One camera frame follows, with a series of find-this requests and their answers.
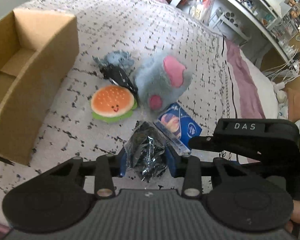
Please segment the black das device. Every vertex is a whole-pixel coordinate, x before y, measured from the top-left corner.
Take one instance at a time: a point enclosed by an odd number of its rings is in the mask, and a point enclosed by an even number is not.
[[[260,162],[200,162],[167,145],[163,157],[171,175],[184,177],[181,194],[122,189],[115,195],[112,177],[120,177],[126,167],[124,149],[91,162],[74,157],[5,196],[3,212],[13,226],[5,240],[295,239],[284,230],[292,200],[300,200],[300,134],[295,124],[220,119],[213,136],[194,137],[189,146]],[[271,175],[285,177],[287,192],[265,179]],[[85,176],[95,177],[94,194],[83,190]],[[211,176],[208,194],[202,193],[202,176]]]

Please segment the metal screw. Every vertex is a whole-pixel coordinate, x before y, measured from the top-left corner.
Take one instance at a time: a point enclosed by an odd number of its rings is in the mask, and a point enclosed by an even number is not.
[[[196,188],[187,188],[185,190],[185,195],[187,195],[188,197],[196,197],[200,194],[200,191],[197,190]]]
[[[97,191],[97,195],[100,197],[110,197],[112,193],[112,190],[108,188],[101,188]]]

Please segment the pink plush nose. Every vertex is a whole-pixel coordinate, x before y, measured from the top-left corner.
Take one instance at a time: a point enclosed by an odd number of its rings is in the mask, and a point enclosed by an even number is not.
[[[153,95],[150,97],[149,106],[151,110],[159,110],[162,107],[161,97],[158,95]]]
[[[163,66],[170,78],[171,85],[176,88],[180,87],[183,84],[182,73],[186,67],[172,56],[163,59]]]

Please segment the black line on bedsheet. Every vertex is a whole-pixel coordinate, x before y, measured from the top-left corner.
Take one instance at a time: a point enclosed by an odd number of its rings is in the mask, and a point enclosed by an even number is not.
[[[225,50],[225,38],[222,36],[222,52],[221,55],[223,56],[223,51]]]
[[[234,105],[233,82],[232,82],[232,78],[231,78],[229,67],[228,67],[228,72],[229,72],[229,77],[230,77],[230,81],[231,81],[231,84],[232,84],[232,103],[233,103],[233,107],[234,107],[235,117],[238,118],[237,109],[235,108],[235,105]]]

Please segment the white desk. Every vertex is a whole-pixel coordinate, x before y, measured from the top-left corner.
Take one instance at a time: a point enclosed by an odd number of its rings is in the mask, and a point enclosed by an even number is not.
[[[172,0],[170,5],[176,7],[181,0]],[[288,63],[289,58],[286,56],[282,48],[279,44],[275,41],[272,35],[268,32],[268,30],[258,21],[244,6],[241,5],[237,0],[227,0],[233,6],[235,6],[240,12],[242,12],[262,33],[263,35],[269,40],[272,46],[276,49],[282,59]]]

